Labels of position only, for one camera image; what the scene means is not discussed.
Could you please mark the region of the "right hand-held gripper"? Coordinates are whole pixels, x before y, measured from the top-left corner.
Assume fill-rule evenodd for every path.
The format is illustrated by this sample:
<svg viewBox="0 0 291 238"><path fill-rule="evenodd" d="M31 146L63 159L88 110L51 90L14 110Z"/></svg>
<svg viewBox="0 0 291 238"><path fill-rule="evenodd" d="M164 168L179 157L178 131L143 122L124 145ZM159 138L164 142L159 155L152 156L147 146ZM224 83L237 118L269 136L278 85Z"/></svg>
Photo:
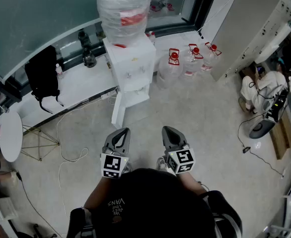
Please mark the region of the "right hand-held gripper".
<svg viewBox="0 0 291 238"><path fill-rule="evenodd" d="M196 159L194 150L187 144L184 134L170 126L164 126L161 134L163 145L166 148L168 167L175 175L190 172L196 163Z"/></svg>

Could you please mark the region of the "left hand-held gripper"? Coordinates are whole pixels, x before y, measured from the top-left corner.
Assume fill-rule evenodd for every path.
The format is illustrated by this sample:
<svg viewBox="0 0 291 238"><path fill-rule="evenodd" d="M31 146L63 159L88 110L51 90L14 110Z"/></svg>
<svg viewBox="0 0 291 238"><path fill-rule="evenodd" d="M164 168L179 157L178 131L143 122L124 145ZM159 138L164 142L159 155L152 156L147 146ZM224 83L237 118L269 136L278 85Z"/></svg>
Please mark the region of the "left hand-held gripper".
<svg viewBox="0 0 291 238"><path fill-rule="evenodd" d="M102 153L100 154L101 174L104 178L119 179L123 174L124 169L128 165L129 157L111 148L128 151L130 134L130 129L125 127L107 136Z"/></svg>

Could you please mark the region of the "person's right forearm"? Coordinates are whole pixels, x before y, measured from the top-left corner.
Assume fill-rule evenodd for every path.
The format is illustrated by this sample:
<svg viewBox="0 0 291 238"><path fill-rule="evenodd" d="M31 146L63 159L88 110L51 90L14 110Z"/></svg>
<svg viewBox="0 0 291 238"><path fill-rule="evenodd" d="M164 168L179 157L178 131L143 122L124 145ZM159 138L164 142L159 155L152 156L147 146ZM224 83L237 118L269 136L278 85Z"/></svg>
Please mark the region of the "person's right forearm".
<svg viewBox="0 0 291 238"><path fill-rule="evenodd" d="M182 182L183 186L195 193L196 195L201 195L207 191L203 186L197 182L189 172L180 173L176 175L178 179Z"/></svg>

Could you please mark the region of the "person's left forearm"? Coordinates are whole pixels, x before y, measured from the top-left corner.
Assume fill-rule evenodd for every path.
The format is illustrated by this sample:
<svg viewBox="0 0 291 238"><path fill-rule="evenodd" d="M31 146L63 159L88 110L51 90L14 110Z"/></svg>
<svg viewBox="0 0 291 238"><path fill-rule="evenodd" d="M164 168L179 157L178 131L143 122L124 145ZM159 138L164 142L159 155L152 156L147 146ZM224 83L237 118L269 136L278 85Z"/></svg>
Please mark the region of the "person's left forearm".
<svg viewBox="0 0 291 238"><path fill-rule="evenodd" d="M97 209L107 199L112 188L118 181L118 179L102 177L83 207L88 210Z"/></svg>

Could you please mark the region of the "clear water jug red cap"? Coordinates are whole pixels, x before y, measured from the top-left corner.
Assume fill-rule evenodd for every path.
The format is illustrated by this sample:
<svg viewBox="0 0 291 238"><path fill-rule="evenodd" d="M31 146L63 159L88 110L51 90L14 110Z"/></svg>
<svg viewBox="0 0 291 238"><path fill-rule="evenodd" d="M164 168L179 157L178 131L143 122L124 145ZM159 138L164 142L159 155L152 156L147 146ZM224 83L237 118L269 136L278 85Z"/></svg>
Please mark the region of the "clear water jug red cap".
<svg viewBox="0 0 291 238"><path fill-rule="evenodd" d="M189 44L188 46L188 50L183 53L183 74L192 77L203 65L204 57L197 44Z"/></svg>
<svg viewBox="0 0 291 238"><path fill-rule="evenodd" d="M178 80L183 71L180 51L170 48L159 60L156 82L160 89L167 89Z"/></svg>
<svg viewBox="0 0 291 238"><path fill-rule="evenodd" d="M201 70L210 71L217 63L219 56L222 54L220 50L218 50L215 44L211 44L210 42L206 42L202 49L203 53L203 65L201 66Z"/></svg>

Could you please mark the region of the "white water dispenser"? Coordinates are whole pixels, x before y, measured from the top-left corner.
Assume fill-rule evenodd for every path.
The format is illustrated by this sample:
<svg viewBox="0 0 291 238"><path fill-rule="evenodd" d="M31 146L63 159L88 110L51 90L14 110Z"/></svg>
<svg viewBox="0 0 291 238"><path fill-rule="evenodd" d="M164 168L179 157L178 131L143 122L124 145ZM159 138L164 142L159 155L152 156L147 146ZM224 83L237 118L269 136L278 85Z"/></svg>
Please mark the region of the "white water dispenser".
<svg viewBox="0 0 291 238"><path fill-rule="evenodd" d="M125 98L126 107L134 106L149 99L149 85L152 82L156 48L150 39L144 34L135 43L126 48L112 45L107 38L103 39L107 52L111 71L119 91ZM132 78L127 79L127 72L132 73ZM125 92L127 84L144 84L144 95L136 95L135 92Z"/></svg>

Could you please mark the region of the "plastic-wrapped large water bottle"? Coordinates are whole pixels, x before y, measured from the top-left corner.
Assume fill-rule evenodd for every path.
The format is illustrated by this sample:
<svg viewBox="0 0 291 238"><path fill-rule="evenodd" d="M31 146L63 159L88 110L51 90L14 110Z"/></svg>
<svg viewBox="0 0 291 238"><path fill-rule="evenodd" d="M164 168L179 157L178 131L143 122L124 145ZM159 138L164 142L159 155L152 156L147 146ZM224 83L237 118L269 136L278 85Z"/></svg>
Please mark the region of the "plastic-wrapped large water bottle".
<svg viewBox="0 0 291 238"><path fill-rule="evenodd" d="M151 0L96 0L105 36L114 45L130 46L146 30Z"/></svg>

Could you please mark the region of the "white dispenser cabinet door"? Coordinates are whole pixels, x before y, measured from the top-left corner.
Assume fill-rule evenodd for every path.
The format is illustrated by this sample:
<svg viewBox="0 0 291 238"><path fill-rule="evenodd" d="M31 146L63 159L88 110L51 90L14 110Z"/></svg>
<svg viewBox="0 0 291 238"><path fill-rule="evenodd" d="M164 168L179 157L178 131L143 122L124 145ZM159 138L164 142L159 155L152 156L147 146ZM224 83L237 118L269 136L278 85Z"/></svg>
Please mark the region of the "white dispenser cabinet door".
<svg viewBox="0 0 291 238"><path fill-rule="evenodd" d="M125 115L126 105L123 94L119 91L116 97L111 123L116 129L121 129Z"/></svg>

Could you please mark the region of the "white power strip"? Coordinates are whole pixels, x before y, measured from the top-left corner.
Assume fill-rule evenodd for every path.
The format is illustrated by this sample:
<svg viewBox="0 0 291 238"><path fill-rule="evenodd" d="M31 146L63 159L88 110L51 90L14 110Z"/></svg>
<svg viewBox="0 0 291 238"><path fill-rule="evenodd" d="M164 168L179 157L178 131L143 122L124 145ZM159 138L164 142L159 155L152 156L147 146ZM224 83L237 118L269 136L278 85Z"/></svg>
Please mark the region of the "white power strip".
<svg viewBox="0 0 291 238"><path fill-rule="evenodd" d="M112 96L114 96L114 95L116 95L116 94L117 94L116 90L113 90L113 91L109 91L109 92L107 92L107 93L101 95L100 98L101 98L102 100L106 100L106 99L108 99L108 98L110 98L110 97L112 97Z"/></svg>

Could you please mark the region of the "white drip tray grille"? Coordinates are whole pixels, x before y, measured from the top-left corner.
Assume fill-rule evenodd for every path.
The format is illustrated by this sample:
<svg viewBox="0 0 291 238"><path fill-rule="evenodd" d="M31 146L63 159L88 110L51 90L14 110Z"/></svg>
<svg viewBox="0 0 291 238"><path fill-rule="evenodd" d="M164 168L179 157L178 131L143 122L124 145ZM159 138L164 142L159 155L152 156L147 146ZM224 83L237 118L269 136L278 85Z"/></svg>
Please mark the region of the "white drip tray grille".
<svg viewBox="0 0 291 238"><path fill-rule="evenodd" d="M141 91L146 85L144 84L127 84L124 86L125 92Z"/></svg>

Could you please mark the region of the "person's black shirt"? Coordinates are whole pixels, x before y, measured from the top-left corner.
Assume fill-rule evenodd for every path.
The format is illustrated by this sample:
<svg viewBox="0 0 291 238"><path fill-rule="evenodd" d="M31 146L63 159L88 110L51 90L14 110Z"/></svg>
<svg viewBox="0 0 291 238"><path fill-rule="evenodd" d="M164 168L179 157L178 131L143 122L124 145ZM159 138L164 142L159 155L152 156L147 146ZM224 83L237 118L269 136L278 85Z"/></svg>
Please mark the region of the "person's black shirt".
<svg viewBox="0 0 291 238"><path fill-rule="evenodd" d="M196 195L176 175L123 174L97 208L71 211L67 238L242 238L242 221L220 191Z"/></svg>

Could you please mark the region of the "dark glass jar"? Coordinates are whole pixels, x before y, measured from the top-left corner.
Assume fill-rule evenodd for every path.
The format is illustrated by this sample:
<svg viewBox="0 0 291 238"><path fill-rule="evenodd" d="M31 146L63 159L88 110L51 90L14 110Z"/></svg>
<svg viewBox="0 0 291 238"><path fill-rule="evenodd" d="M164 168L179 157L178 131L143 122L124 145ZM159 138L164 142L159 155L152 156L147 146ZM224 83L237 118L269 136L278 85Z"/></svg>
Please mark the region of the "dark glass jar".
<svg viewBox="0 0 291 238"><path fill-rule="evenodd" d="M83 31L83 30L80 30L79 33L78 33L78 39L80 41L80 44L82 46L82 48L89 48L90 45L91 45L91 41L90 41L90 38L89 36Z"/></svg>
<svg viewBox="0 0 291 238"><path fill-rule="evenodd" d="M83 60L84 65L88 68L92 68L96 66L96 63L97 63L92 50L90 50L89 48L83 49L82 60Z"/></svg>

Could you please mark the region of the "grey floor fan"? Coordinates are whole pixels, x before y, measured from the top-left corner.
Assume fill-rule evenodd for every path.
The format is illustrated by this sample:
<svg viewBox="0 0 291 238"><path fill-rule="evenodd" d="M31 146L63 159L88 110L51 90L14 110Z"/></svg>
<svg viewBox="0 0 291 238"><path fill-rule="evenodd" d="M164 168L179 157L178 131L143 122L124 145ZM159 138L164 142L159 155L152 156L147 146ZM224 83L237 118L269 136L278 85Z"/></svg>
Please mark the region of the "grey floor fan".
<svg viewBox="0 0 291 238"><path fill-rule="evenodd" d="M285 104L276 101L266 112L256 118L250 127L248 136L251 139L259 139L270 132L281 119L284 108Z"/></svg>

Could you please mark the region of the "black backpack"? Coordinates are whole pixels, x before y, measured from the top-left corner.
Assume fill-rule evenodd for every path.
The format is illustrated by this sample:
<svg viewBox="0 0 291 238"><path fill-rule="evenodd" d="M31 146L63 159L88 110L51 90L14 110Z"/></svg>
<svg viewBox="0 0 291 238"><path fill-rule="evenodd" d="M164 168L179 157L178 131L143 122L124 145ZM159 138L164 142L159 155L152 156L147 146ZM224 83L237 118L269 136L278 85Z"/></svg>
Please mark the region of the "black backpack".
<svg viewBox="0 0 291 238"><path fill-rule="evenodd" d="M51 111L42 106L43 99L53 96L57 101L60 95L56 63L56 50L53 46L48 46L31 58L24 67L31 94L39 102L40 108L48 113Z"/></svg>

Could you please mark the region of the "white round table gold legs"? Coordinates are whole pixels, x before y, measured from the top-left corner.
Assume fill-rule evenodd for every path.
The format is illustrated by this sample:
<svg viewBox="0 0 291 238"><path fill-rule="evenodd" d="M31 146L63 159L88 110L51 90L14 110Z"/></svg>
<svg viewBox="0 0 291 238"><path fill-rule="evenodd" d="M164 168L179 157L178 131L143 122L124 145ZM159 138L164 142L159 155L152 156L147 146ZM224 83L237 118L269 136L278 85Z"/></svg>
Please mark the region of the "white round table gold legs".
<svg viewBox="0 0 291 238"><path fill-rule="evenodd" d="M24 135L28 133L37 136L37 145L23 146ZM13 163L21 154L41 162L59 146L59 141L42 129L24 125L17 112L9 112L1 116L0 150L8 162Z"/></svg>

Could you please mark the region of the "wooden board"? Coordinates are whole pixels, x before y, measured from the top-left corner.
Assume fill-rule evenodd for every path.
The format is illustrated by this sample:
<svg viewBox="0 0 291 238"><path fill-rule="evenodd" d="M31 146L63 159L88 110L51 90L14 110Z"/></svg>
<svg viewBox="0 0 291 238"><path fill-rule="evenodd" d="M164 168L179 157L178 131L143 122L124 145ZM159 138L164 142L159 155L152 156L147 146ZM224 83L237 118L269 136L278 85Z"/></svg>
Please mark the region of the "wooden board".
<svg viewBox="0 0 291 238"><path fill-rule="evenodd" d="M291 121L286 111L282 118L270 131L277 160L281 160L285 152L291 148Z"/></svg>

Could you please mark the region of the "grey metal cabinet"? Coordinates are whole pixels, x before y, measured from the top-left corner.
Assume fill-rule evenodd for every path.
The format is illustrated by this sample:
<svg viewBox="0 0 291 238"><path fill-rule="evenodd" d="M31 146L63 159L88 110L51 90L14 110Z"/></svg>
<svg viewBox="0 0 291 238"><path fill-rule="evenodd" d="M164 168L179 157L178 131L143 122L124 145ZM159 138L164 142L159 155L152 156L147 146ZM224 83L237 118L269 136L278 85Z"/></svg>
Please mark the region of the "grey metal cabinet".
<svg viewBox="0 0 291 238"><path fill-rule="evenodd" d="M291 0L234 0L213 43L221 51L215 81L263 62L291 32Z"/></svg>

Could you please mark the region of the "white plastic box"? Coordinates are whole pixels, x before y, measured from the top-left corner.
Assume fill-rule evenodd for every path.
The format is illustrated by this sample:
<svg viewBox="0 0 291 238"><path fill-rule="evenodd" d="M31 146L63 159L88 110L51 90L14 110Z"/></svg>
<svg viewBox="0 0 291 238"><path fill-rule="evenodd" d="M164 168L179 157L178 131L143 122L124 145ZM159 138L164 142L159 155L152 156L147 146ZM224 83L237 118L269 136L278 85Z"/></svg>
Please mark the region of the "white plastic box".
<svg viewBox="0 0 291 238"><path fill-rule="evenodd" d="M17 211L10 197L0 198L0 224L18 217Z"/></svg>

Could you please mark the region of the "black window frame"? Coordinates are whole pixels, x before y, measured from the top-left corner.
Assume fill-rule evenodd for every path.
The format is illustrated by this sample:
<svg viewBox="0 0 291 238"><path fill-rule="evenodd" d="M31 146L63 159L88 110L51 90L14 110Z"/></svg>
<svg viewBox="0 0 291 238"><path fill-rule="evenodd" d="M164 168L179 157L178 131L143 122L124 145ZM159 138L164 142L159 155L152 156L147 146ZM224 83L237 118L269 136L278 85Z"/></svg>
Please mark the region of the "black window frame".
<svg viewBox="0 0 291 238"><path fill-rule="evenodd" d="M214 0L151 0L146 32L156 37L200 29Z"/></svg>

